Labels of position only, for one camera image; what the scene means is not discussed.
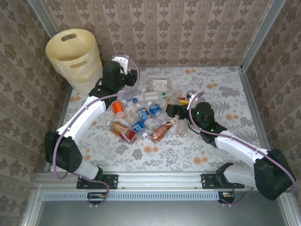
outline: patterned wall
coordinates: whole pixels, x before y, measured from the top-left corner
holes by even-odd
[[[238,65],[271,0],[42,0],[56,30],[84,28],[102,59],[139,65]]]
[[[287,0],[247,74],[272,148],[301,187],[301,1]],[[301,209],[301,194],[298,198]]]
[[[37,172],[44,134],[55,129],[67,83],[45,58],[49,40],[26,1],[0,1],[0,225],[18,225]]]

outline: yellow plastic bucket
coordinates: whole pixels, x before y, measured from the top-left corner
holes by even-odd
[[[70,29],[55,35],[46,45],[54,69],[80,93],[89,93],[103,76],[102,62],[94,35]]]

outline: floral tablecloth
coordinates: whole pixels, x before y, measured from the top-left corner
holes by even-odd
[[[148,78],[169,78],[172,92],[203,91],[201,100],[211,104],[217,122],[259,146],[238,70],[237,67],[146,68],[141,70],[139,89]],[[65,122],[86,98],[87,95],[72,92]],[[137,98],[143,101],[141,90]],[[126,111],[132,109],[133,105],[129,103]],[[226,162],[243,164],[234,155],[206,144],[190,130],[186,137],[177,137],[176,126],[157,145],[149,140],[129,145],[108,130],[106,123],[109,120],[115,120],[111,107],[92,123],[79,145],[83,157],[104,171],[203,171],[216,170]]]

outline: bottle cap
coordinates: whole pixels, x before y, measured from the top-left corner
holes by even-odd
[[[175,125],[175,120],[171,119],[171,120],[169,120],[169,122],[170,122],[172,125]]]
[[[149,134],[147,132],[142,133],[143,138],[147,138],[148,136],[149,136]]]
[[[125,99],[121,100],[121,103],[123,103],[124,105],[127,104],[127,101]]]

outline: gray floor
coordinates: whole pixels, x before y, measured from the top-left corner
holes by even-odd
[[[222,207],[218,202],[110,201],[98,208],[87,202],[44,202],[38,226],[286,226],[280,201],[258,192],[241,204]]]

